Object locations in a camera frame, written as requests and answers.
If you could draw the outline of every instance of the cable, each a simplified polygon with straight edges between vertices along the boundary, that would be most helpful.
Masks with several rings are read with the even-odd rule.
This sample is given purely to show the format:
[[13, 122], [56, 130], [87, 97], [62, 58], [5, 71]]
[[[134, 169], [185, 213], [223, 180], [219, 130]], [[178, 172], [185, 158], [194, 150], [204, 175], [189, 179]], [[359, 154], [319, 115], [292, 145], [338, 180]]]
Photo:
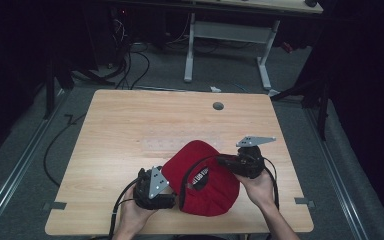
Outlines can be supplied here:
[[125, 202], [128, 202], [128, 201], [132, 201], [132, 200], [137, 200], [136, 198], [131, 198], [131, 199], [126, 199], [126, 200], [123, 200], [121, 201], [118, 206], [120, 206], [121, 204], [125, 203]]
[[174, 50], [182, 50], [182, 49], [185, 49], [189, 46], [188, 43], [182, 43], [183, 41], [187, 40], [187, 38], [183, 39], [182, 41], [179, 41], [179, 42], [176, 42], [176, 43], [172, 43], [171, 45], [174, 45], [174, 44], [182, 44], [183, 46], [182, 47], [173, 47], [171, 45], [167, 45], [166, 44], [166, 47], [170, 48], [170, 49], [174, 49]]
[[60, 187], [60, 183], [58, 183], [52, 176], [51, 174], [49, 173], [48, 171], [48, 167], [46, 165], [46, 162], [47, 162], [47, 158], [48, 158], [48, 154], [49, 154], [49, 151], [51, 150], [51, 147], [52, 145], [54, 145], [54, 143], [56, 142], [56, 140], [65, 132], [65, 130], [67, 130], [70, 126], [74, 125], [77, 123], [77, 121], [79, 121], [80, 119], [84, 118], [86, 116], [86, 113], [82, 114], [80, 117], [76, 118], [73, 122], [71, 122], [70, 124], [68, 124], [66, 127], [64, 127], [51, 141], [51, 143], [48, 145], [48, 148], [46, 148], [46, 152], [45, 152], [45, 155], [43, 156], [43, 169], [45, 170], [45, 174], [46, 176], [48, 176], [49, 180], [51, 180], [52, 183], [54, 183], [57, 187]]
[[176, 38], [176, 40], [173, 40], [171, 42], [166, 42], [166, 45], [169, 45], [171, 43], [177, 43], [177, 42], [182, 42], [186, 39], [189, 39], [189, 37], [186, 37], [184, 39], [180, 39], [183, 37], [183, 35], [185, 35], [185, 32], [186, 32], [186, 29], [188, 28], [188, 25], [189, 25], [189, 20], [190, 20], [190, 17], [191, 17], [191, 14], [189, 13], [188, 14], [188, 18], [186, 19], [186, 24], [185, 24], [185, 27], [183, 28], [183, 32], [180, 34], [180, 36], [178, 38]]
[[[269, 173], [270, 175], [270, 178], [273, 182], [273, 192], [274, 192], [274, 204], [276, 205], [277, 209], [279, 210], [279, 189], [277, 187], [277, 171], [276, 171], [276, 167], [274, 166], [274, 164], [272, 163], [272, 161], [270, 161], [269, 159], [263, 157], [264, 160], [268, 161], [273, 169], [274, 169], [274, 177], [273, 177], [273, 174], [270, 172], [270, 170], [265, 167], [266, 171]], [[266, 237], [266, 240], [271, 240], [272, 239], [272, 235], [271, 233], [269, 233], [269, 235], [267, 235]]]
[[116, 23], [120, 24], [117, 28], [117, 30], [115, 30], [115, 33], [117, 34], [118, 31], [120, 31], [120, 28], [123, 27], [123, 32], [122, 32], [122, 35], [121, 35], [121, 39], [120, 39], [120, 43], [123, 42], [123, 39], [124, 39], [124, 36], [125, 36], [125, 33], [126, 33], [126, 28], [124, 27], [123, 23], [120, 22], [118, 19], [114, 19], [113, 21], [115, 21]]
[[244, 92], [249, 93], [249, 90], [246, 89], [245, 87], [243, 87], [242, 85], [239, 85], [239, 84], [237, 84], [237, 83], [232, 83], [232, 84], [235, 85], [236, 87], [242, 89]]
[[129, 48], [129, 51], [127, 52], [127, 55], [128, 55], [128, 59], [129, 59], [129, 67], [127, 68], [127, 72], [126, 72], [126, 69], [124, 69], [124, 76], [123, 76], [123, 78], [118, 82], [118, 84], [115, 86], [115, 89], [118, 89], [118, 87], [120, 86], [120, 84], [121, 83], [123, 83], [125, 80], [126, 80], [126, 78], [127, 78], [127, 75], [129, 74], [129, 72], [130, 72], [130, 68], [131, 68], [131, 66], [132, 66], [132, 57], [131, 57], [131, 55], [130, 55], [130, 49], [131, 49], [131, 46], [130, 46], [130, 48]]
[[217, 43], [213, 43], [212, 41], [205, 41], [205, 40], [201, 40], [201, 41], [196, 41], [196, 43], [199, 43], [199, 42], [201, 42], [201, 43], [209, 43], [209, 44], [207, 44], [206, 46], [208, 46], [208, 45], [215, 45], [214, 46], [214, 48], [213, 49], [211, 49], [211, 50], [209, 50], [209, 51], [200, 51], [200, 50], [198, 50], [196, 47], [196, 45], [197, 44], [194, 44], [194, 51], [196, 51], [196, 52], [198, 52], [198, 53], [204, 53], [204, 54], [209, 54], [209, 53], [212, 53], [212, 52], [214, 52], [215, 50], [217, 50], [218, 49], [218, 47], [219, 47], [219, 45], [217, 44]]
[[127, 187], [124, 188], [124, 190], [121, 192], [120, 196], [118, 196], [117, 201], [115, 202], [115, 205], [114, 205], [114, 208], [113, 208], [112, 215], [111, 215], [111, 226], [110, 226], [110, 231], [108, 233], [108, 239], [112, 239], [112, 237], [114, 235], [114, 228], [115, 228], [115, 222], [116, 222], [116, 217], [117, 217], [117, 210], [118, 210], [118, 207], [121, 204], [120, 203], [121, 198], [124, 196], [124, 194], [127, 192], [127, 190], [130, 187], [132, 187], [135, 183], [137, 183], [139, 180], [140, 180], [140, 178], [136, 178], [131, 183], [129, 183], [129, 185], [127, 185]]
[[232, 44], [223, 43], [223, 41], [217, 41], [217, 44], [220, 46], [223, 46], [223, 47], [233, 48], [233, 49], [243, 49], [243, 48], [248, 48], [248, 47], [252, 47], [252, 46], [256, 45], [256, 43], [246, 42], [241, 46], [234, 46]]
[[108, 236], [100, 236], [100, 237], [88, 238], [88, 240], [97, 240], [97, 239], [108, 239]]
[[123, 85], [121, 86], [122, 89], [124, 89], [124, 84], [126, 84], [126, 89], [130, 89], [129, 80], [126, 78], [126, 80], [123, 82]]
[[135, 53], [141, 55], [142, 57], [144, 57], [144, 58], [146, 59], [148, 65], [146, 66], [145, 72], [144, 72], [138, 79], [136, 79], [136, 81], [133, 82], [132, 86], [130, 87], [130, 90], [133, 90], [133, 88], [134, 88], [134, 86], [136, 85], [136, 83], [139, 82], [139, 80], [142, 79], [143, 76], [145, 76], [145, 74], [148, 72], [148, 70], [149, 70], [149, 66], [150, 66], [150, 62], [149, 62], [148, 57], [146, 57], [145, 55], [143, 55], [143, 54], [140, 53], [140, 52], [135, 52]]

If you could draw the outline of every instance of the metal bracket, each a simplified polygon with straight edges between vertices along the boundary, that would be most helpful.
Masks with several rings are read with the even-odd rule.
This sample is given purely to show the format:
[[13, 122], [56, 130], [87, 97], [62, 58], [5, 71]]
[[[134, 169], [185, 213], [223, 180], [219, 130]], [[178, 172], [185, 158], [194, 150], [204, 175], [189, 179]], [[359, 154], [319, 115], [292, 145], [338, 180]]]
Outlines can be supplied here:
[[308, 198], [295, 198], [295, 204], [305, 204], [308, 208], [315, 208], [316, 204], [313, 201], [308, 200]]
[[149, 199], [153, 199], [156, 197], [160, 192], [162, 192], [167, 186], [169, 182], [167, 179], [163, 176], [160, 170], [156, 167], [152, 167], [151, 171], [151, 183], [149, 186]]
[[276, 141], [275, 137], [253, 137], [246, 136], [241, 141], [236, 143], [236, 147], [253, 147], [264, 143]]
[[67, 203], [62, 203], [62, 202], [49, 203], [49, 202], [47, 202], [43, 205], [42, 210], [44, 210], [44, 211], [49, 211], [51, 209], [64, 210], [66, 206], [67, 206]]

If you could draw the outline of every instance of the cap logo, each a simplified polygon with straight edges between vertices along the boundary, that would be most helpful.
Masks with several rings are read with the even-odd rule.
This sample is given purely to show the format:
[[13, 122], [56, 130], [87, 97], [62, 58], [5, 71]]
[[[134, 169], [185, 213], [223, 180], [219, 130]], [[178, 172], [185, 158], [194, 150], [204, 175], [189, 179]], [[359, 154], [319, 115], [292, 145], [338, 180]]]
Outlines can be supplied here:
[[201, 190], [208, 181], [208, 167], [202, 169], [192, 180], [192, 185], [196, 190]]

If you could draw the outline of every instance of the person's right hand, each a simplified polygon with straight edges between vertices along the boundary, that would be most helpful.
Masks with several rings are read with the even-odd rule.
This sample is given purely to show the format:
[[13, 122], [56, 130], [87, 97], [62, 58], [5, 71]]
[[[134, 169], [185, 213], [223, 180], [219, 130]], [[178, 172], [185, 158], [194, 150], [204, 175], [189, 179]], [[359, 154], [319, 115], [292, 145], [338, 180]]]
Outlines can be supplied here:
[[273, 182], [266, 170], [260, 176], [250, 179], [236, 175], [236, 178], [244, 185], [249, 199], [260, 209], [263, 206], [274, 204]]
[[131, 186], [124, 195], [127, 200], [122, 205], [120, 226], [114, 234], [113, 239], [127, 240], [132, 239], [146, 225], [148, 219], [157, 212], [157, 210], [147, 210], [139, 207], [133, 200], [133, 190], [136, 184]]

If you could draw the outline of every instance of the gray carpet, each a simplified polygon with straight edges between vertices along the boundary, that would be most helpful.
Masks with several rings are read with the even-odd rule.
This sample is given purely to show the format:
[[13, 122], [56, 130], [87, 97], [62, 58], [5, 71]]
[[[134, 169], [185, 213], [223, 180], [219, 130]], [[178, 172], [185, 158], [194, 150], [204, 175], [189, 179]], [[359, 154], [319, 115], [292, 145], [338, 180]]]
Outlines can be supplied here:
[[[135, 48], [140, 50], [144, 46], [138, 45]], [[218, 47], [212, 53], [197, 53], [193, 82], [184, 83], [185, 50], [167, 48], [163, 51], [150, 47], [143, 52], [150, 60], [150, 68], [144, 78], [137, 83], [137, 87], [208, 92], [210, 86], [215, 86], [222, 92], [265, 94], [267, 91], [262, 88], [255, 59], [250, 57], [255, 55], [256, 48], [258, 46], [255, 45], [240, 50]], [[200, 47], [199, 50], [212, 51], [212, 48]], [[238, 51], [245, 52], [245, 56], [238, 54]], [[275, 90], [282, 91], [293, 86], [310, 51], [309, 48], [290, 54], [279, 48], [271, 51], [267, 67]], [[142, 56], [132, 54], [132, 69], [128, 76], [130, 84], [143, 73], [146, 66], [146, 60]], [[102, 69], [99, 74], [104, 75], [108, 71], [110, 70]], [[0, 239], [88, 239], [87, 236], [53, 237], [44, 232], [49, 212], [43, 210], [43, 205], [55, 199], [58, 189], [44, 173], [43, 157], [53, 138], [67, 126], [68, 117], [65, 115], [71, 114], [76, 118], [87, 112], [94, 91], [102, 88], [109, 87], [76, 81], [76, 87], [64, 95], [67, 96], [66, 99], [56, 112], [22, 181], [0, 216]], [[307, 110], [302, 109], [296, 99], [288, 98], [273, 104], [304, 195], [315, 204], [315, 207], [310, 208], [315, 228], [310, 233], [301, 233], [300, 237], [354, 239], [328, 174], [318, 136], [313, 133]], [[44, 103], [45, 94], [42, 91], [36, 97], [34, 106], [14, 125], [12, 133], [1, 147], [0, 189], [41, 123]], [[82, 121], [79, 121], [78, 124], [69, 127], [50, 149], [49, 172], [57, 181], [61, 181], [63, 177], [81, 125]], [[355, 202], [368, 237], [384, 239], [383, 208], [349, 147], [332, 105], [329, 106], [326, 137], [326, 144]], [[264, 235], [252, 237], [263, 239]]]

